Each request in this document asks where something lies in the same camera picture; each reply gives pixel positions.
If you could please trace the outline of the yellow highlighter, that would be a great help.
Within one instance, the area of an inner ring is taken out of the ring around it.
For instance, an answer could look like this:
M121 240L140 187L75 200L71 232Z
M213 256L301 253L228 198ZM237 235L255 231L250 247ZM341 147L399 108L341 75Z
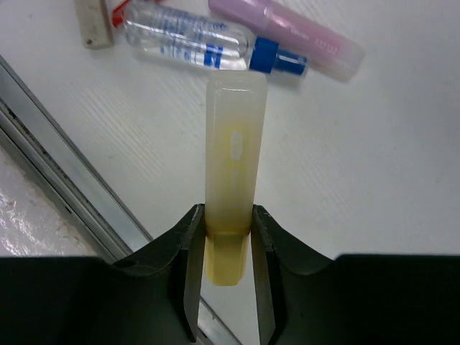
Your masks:
M215 70L208 80L205 273L216 286L244 276L266 103L262 73Z

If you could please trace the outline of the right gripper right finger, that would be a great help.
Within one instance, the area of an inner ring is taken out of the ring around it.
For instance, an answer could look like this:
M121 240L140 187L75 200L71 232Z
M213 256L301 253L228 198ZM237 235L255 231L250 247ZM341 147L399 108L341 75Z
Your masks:
M337 344L333 261L252 211L252 261L261 344Z

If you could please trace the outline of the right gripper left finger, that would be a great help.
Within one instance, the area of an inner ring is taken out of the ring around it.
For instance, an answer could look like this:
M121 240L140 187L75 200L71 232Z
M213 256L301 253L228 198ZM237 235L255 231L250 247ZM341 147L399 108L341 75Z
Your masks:
M204 206L194 205L154 241L114 263L115 341L196 341L205 242Z

